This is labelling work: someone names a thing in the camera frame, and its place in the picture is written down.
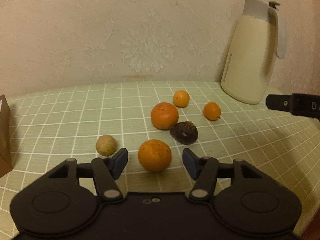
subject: beige ball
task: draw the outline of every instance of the beige ball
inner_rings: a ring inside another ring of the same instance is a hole
[[[116,151],[117,142],[111,135],[102,135],[96,143],[96,150],[102,156],[109,156]]]

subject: mandarin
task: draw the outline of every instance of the mandarin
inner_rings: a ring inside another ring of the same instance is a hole
[[[141,144],[138,160],[145,170],[158,173],[169,167],[172,160],[171,149],[163,141],[148,140]]]
[[[151,110],[151,122],[158,129],[170,129],[178,122],[178,119],[179,113],[173,104],[159,103]]]
[[[217,121],[220,118],[221,109],[216,103],[209,102],[204,106],[203,114],[209,120]]]
[[[177,107],[185,107],[189,104],[190,96],[187,91],[178,90],[173,95],[173,103]]]

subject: cardboard box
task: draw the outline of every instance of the cardboard box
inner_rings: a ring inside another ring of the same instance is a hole
[[[10,109],[5,96],[0,96],[0,177],[12,171],[9,145]]]

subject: grid pattern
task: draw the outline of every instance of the grid pattern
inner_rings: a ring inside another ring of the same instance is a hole
[[[182,164],[185,146],[169,131],[156,129],[150,119],[153,106],[172,102],[177,90],[190,94],[189,105],[178,109],[179,122],[192,121],[199,133],[188,147],[198,156],[212,156],[222,163],[242,158],[294,191],[303,203],[296,227],[299,234],[319,205],[320,122],[268,110],[264,103],[238,102],[219,83],[164,81],[97,84],[9,98],[14,170],[0,178],[0,240],[17,233],[9,213],[14,195],[66,158],[76,158],[78,163],[96,158],[95,142],[104,134],[112,135],[118,148],[129,152],[127,167],[117,181],[122,192],[188,192],[194,182]],[[202,115],[209,101],[222,110],[218,121]],[[137,159],[139,146],[153,138],[172,150],[170,167],[159,174],[146,172]],[[94,192],[91,179],[81,179],[80,184]],[[229,185],[230,179],[219,179],[215,194]]]

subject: textured wallpaper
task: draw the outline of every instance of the textured wallpaper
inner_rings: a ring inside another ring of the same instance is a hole
[[[320,94],[320,0],[276,1],[288,48],[271,82]],[[244,0],[0,0],[0,93],[219,81],[243,6]]]

